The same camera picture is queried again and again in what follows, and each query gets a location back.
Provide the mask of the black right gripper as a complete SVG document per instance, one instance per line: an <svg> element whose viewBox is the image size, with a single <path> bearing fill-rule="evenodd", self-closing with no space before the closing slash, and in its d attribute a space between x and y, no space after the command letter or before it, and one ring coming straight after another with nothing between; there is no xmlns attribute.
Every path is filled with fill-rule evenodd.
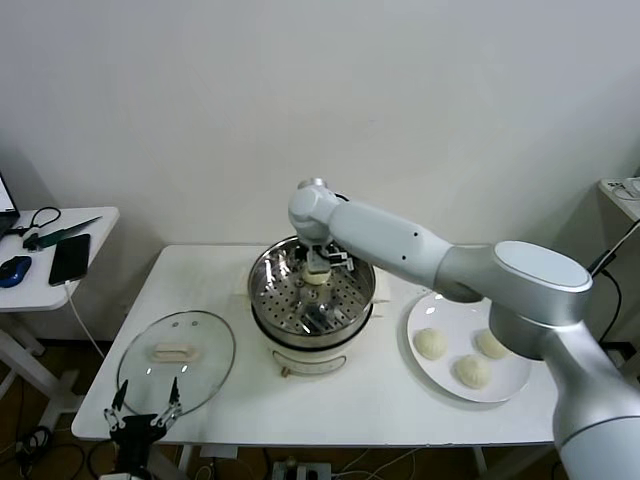
<svg viewBox="0 0 640 480"><path fill-rule="evenodd" d="M311 245L304 243L302 240L299 241L299 245L303 254L307 255L306 266L310 273L327 273L330 271L330 261L323 257L330 255L330 245Z"/></svg>

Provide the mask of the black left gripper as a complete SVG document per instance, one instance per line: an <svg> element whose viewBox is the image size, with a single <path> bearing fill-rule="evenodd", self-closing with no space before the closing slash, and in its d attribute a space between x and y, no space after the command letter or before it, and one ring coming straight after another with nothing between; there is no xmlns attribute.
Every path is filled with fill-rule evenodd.
<svg viewBox="0 0 640 480"><path fill-rule="evenodd" d="M112 403L103 411L112 442L117 447L113 474L125 474L129 479L151 479L148 461L151 446L161 438L161 428L170 429L181 416L178 379L174 378L168 406L160 414L130 415L121 411L127 392L127 381L116 391Z"/></svg>

